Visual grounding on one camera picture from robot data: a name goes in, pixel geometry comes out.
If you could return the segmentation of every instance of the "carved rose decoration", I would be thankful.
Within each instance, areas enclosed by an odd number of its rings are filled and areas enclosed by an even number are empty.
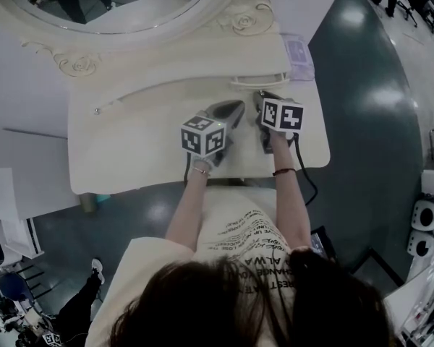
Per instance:
[[[218,24],[241,36],[259,35],[273,25],[274,17],[270,0],[237,0],[217,18]]]
[[[76,56],[74,54],[57,54],[54,56],[54,60],[60,70],[71,77],[90,76],[96,71],[98,65],[98,61],[89,56]]]

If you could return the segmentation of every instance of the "white sneaker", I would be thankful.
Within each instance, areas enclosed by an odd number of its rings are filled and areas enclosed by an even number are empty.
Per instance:
[[[103,276],[103,264],[98,258],[94,258],[92,260],[92,275],[97,275],[98,279],[100,279],[101,285],[104,284],[104,276]]]
[[[113,8],[117,8],[117,5],[116,5],[116,3],[113,1],[113,2],[111,2],[111,6],[110,7],[106,7],[106,10],[107,11],[110,11],[110,10],[112,10]]]

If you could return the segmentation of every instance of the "white t-shirt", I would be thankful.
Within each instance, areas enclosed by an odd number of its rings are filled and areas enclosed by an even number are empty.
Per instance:
[[[273,224],[275,194],[273,190],[268,191],[269,198],[252,189],[208,189],[196,253],[165,239],[132,240],[93,320],[85,346],[107,346],[111,328],[126,305],[143,292],[157,271],[172,262],[209,262],[228,256],[254,273],[266,276],[272,296],[279,297],[279,289],[286,304],[292,304],[294,286],[288,280],[291,270],[287,263],[291,250]],[[240,275],[250,278],[243,266]],[[248,281],[244,282],[243,291],[254,294],[256,290]],[[259,344],[271,345],[269,334],[263,333]]]

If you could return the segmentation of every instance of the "black cable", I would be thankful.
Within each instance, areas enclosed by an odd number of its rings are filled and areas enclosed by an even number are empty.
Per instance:
[[[301,157],[301,151],[299,148],[299,134],[294,134],[294,145],[296,147],[296,155],[297,155],[297,159],[299,160],[299,163],[301,165],[301,169],[302,169],[302,173],[304,174],[306,180],[310,183],[310,185],[312,185],[312,188],[314,190],[313,196],[307,201],[307,203],[305,203],[305,205],[309,205],[310,203],[313,202],[313,200],[317,197],[318,195],[318,188],[315,185],[315,183],[312,181],[312,179],[309,177],[307,170],[305,169],[304,166],[304,162],[302,161],[302,157]]]
[[[188,184],[188,172],[190,171],[191,165],[191,153],[187,153],[187,167],[185,168],[185,175],[183,176],[183,184],[187,186]]]

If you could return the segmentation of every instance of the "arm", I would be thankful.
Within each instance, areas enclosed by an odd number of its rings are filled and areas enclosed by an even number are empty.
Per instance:
[[[270,131],[275,170],[294,168],[291,152],[284,134]],[[296,173],[289,171],[276,178],[276,226],[288,245],[294,249],[312,246],[310,220]]]
[[[209,165],[202,161],[196,162],[195,167],[206,172],[210,170]],[[166,233],[166,239],[184,245],[193,251],[196,251],[197,237],[200,233],[207,182],[207,174],[192,170],[188,185]]]

